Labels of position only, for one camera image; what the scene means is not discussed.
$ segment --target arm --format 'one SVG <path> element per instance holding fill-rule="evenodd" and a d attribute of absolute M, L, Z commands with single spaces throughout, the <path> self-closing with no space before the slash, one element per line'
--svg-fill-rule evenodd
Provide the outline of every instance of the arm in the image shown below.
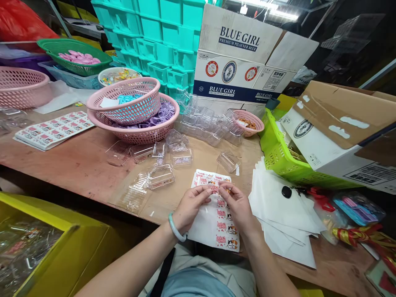
<path fill-rule="evenodd" d="M 252 214 L 249 199 L 233 184 L 219 184 L 219 193 L 230 206 L 233 221 L 245 244 L 260 296 L 299 297 L 298 290 L 265 243 L 264 233 Z"/>
<path fill-rule="evenodd" d="M 173 213 L 174 224 L 181 234 L 187 232 L 212 190 L 198 186 L 185 192 Z M 169 221 L 149 237 L 107 266 L 87 283 L 75 297 L 134 297 L 138 296 L 166 256 L 176 245 L 177 238 Z"/>

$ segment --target person's left hand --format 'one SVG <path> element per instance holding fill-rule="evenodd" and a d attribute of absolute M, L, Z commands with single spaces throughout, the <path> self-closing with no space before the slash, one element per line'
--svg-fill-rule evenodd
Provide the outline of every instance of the person's left hand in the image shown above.
<path fill-rule="evenodd" d="M 209 198 L 211 194 L 212 190 L 206 185 L 188 189 L 184 193 L 183 198 L 172 215 L 173 222 L 180 234 L 183 235 L 190 230 L 198 214 L 199 207 L 211 201 Z"/>

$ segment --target person's right hand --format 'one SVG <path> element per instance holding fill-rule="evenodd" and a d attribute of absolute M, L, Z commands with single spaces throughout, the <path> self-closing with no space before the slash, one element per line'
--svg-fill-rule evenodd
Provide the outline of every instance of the person's right hand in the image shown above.
<path fill-rule="evenodd" d="M 240 189 L 228 181 L 220 181 L 219 194 L 229 205 L 232 220 L 240 232 L 246 236 L 263 234 L 261 224 L 252 214 L 249 199 Z"/>

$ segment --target sticker sheet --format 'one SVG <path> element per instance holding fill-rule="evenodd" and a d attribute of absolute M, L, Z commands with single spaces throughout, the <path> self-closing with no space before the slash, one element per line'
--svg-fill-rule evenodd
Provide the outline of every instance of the sticker sheet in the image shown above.
<path fill-rule="evenodd" d="M 239 232 L 235 227 L 229 206 L 219 195 L 219 181 L 231 182 L 231 177 L 197 169 L 191 188 L 209 185 L 212 201 L 202 205 L 187 238 L 205 245 L 239 252 Z"/>
<path fill-rule="evenodd" d="M 14 139 L 41 151 L 61 144 L 94 124 L 83 111 L 68 113 L 47 122 L 29 126 L 15 133 Z"/>

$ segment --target round logo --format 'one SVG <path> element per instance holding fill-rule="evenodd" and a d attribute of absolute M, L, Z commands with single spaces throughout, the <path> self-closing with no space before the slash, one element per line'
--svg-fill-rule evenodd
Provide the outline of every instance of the round logo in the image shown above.
<path fill-rule="evenodd" d="M 230 81 L 232 81 L 232 79 L 235 76 L 235 73 L 236 73 L 236 63 L 234 61 L 228 62 L 223 69 L 223 73 L 222 73 L 223 82 L 229 83 Z"/>
<path fill-rule="evenodd" d="M 245 73 L 245 80 L 251 81 L 253 78 L 256 77 L 257 74 L 257 67 L 252 67 Z"/>
<path fill-rule="evenodd" d="M 314 125 L 311 124 L 310 121 L 308 120 L 303 120 L 294 130 L 294 137 L 295 138 L 301 138 L 305 134 L 307 134 L 313 127 Z"/>
<path fill-rule="evenodd" d="M 210 61 L 208 64 L 206 64 L 206 74 L 209 77 L 213 77 L 217 74 L 219 70 L 219 65 L 215 61 Z"/>

